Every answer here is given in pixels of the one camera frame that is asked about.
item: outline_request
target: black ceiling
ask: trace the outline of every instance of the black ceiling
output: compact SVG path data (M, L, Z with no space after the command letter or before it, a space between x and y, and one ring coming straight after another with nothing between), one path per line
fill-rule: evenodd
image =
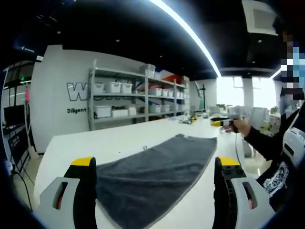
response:
M203 41L222 75L270 76L270 70L262 69L278 69L278 37L249 34L241 0L163 1ZM188 33L149 0L44 0L23 7L31 10L23 11L18 26L10 27L11 37L15 30L26 29L64 49L124 56L191 80L216 77Z

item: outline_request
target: desk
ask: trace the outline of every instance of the desk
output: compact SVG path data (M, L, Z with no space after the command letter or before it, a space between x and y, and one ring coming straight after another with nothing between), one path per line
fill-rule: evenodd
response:
M54 137L41 161L34 187L34 206L40 193L56 178L64 176L71 162L80 157L94 156L97 164L112 162L143 151L169 138L184 134L195 137L217 137L216 156L237 160L235 134L219 132L210 126L210 119L199 118L192 125L179 124L181 117L162 119L135 125ZM244 164L241 137L237 135L237 151ZM184 198L153 229L212 228L214 222L214 157L203 175ZM95 208L98 228L115 228L98 206Z

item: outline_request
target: white storage bin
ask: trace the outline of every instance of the white storage bin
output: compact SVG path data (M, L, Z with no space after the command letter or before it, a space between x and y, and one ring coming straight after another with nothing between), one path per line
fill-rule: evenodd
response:
M168 97L171 97L171 98L173 98L173 91L168 91Z
M151 88L148 90L148 94L161 96L162 88Z
M179 111L184 111L184 110L185 110L185 105L180 104L180 105L178 106L178 110L179 110Z
M120 82L108 82L106 84L107 93L120 93L121 92L121 83Z
M121 110L112 110L111 111L111 117L112 118L121 117Z
M161 79L161 73L155 72L154 77L155 77L155 79L160 80Z
M177 107L177 110L178 110L178 105L173 104L173 105L171 105L171 111L175 111L175 107Z
M140 73L148 76L149 78L154 78L156 67L152 64L144 64L140 67Z
M128 110L120 110L120 112L122 117L128 116Z
M129 116L137 115L137 109L135 107L128 108L128 115Z
M168 90L167 89L162 89L161 95L164 96L164 97L168 97Z
M162 111L162 112L169 112L170 109L171 109L171 105L165 104L165 105L162 105L162 106L161 106L161 111Z
M111 116L111 106L94 106L94 112L97 118L106 118Z
M121 93L131 94L132 93L132 83L122 83L121 84Z
M176 92L176 98L180 98L180 92L179 91Z
M104 93L105 85L103 83L94 83L94 94L99 95Z
M161 105L151 105L150 106L151 113L160 113L161 112Z

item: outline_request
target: metal shelf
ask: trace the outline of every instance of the metal shelf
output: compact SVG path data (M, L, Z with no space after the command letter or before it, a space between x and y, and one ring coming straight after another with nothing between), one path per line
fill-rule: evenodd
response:
M151 83L158 83L158 84L162 84L162 85L170 85L170 86L174 87L174 83L169 82L169 81L166 81L166 80L158 80L158 79L155 79L155 78L148 78L148 82L151 82ZM177 87L186 88L186 87L185 87L184 85L182 85L182 84L177 84Z
M142 82L144 85L143 90L145 91L144 94L121 94L121 93L102 93L102 94L95 94L94 93L94 84L95 84L95 78L101 77L101 78L114 78L114 79L125 79L130 80L133 85L136 85L137 82ZM162 85L163 88L171 87L173 88L173 94L174 97L164 97L164 96L156 96L156 95L149 95L149 84L150 83L156 83L158 85ZM165 100L173 100L173 104L178 104L178 100L184 100L184 98L177 98L177 91L179 89L184 89L186 86L180 85L176 83L176 80L174 82L169 82L165 80L159 80L155 78L149 78L148 76L140 73L133 73L129 71L122 71L117 69L111 69L111 68L99 68L97 67L97 60L94 60L93 62L93 68L90 69L89 77L88 77L88 121L89 121L89 128L90 130L96 130L96 124L97 123L104 123L104 122L110 122L110 121L119 121L119 120L126 120L126 119L132 119L133 123L136 123L137 118L144 118L145 122L149 121L150 116L158 116L158 115L169 115L173 114L174 116L177 115L177 113L183 112L183 111L170 111L170 112L161 112L161 113L149 113L149 99L150 98L157 98L161 99L161 104L165 103ZM107 117L107 118L98 118L94 119L94 101L95 97L126 97L130 98L132 101L132 104L136 104L137 98L144 99L144 114L137 114L132 116L124 116L124 117Z
M94 94L95 97L145 97L145 94L121 94L121 93L103 93L103 94Z
M160 112L160 113L149 113L148 116L158 116L158 115L169 115L173 114L176 111Z
M109 117L109 118L97 118L94 120L95 123L103 123L109 121L118 121L118 120L125 120L125 119L133 119L133 118L145 118L145 114L138 114L138 115L131 115L131 116L124 116L124 117Z
M159 116L159 115L169 115L174 113L181 113L185 111L168 111L168 112L160 112L160 113L149 113L148 116ZM125 120L125 119L133 119L133 118L145 118L145 114L137 114L132 116L124 116L124 117L108 117L108 118L97 118L94 120L95 123L103 123L103 122L109 122L109 121L118 121L118 120Z
M127 72L127 71L121 71L117 69L111 69L111 68L95 68L95 77L103 77L103 78L119 78L119 79L136 79L140 81L145 81L145 75L140 73L133 73L133 72ZM157 83L161 85L170 85L174 87L174 83L166 81L166 80L158 80L155 78L149 78L148 82L150 83ZM177 84L177 87L185 88L184 85Z
M157 99L175 99L175 97L166 97L166 96L159 96L159 95L148 95L149 98L157 98Z

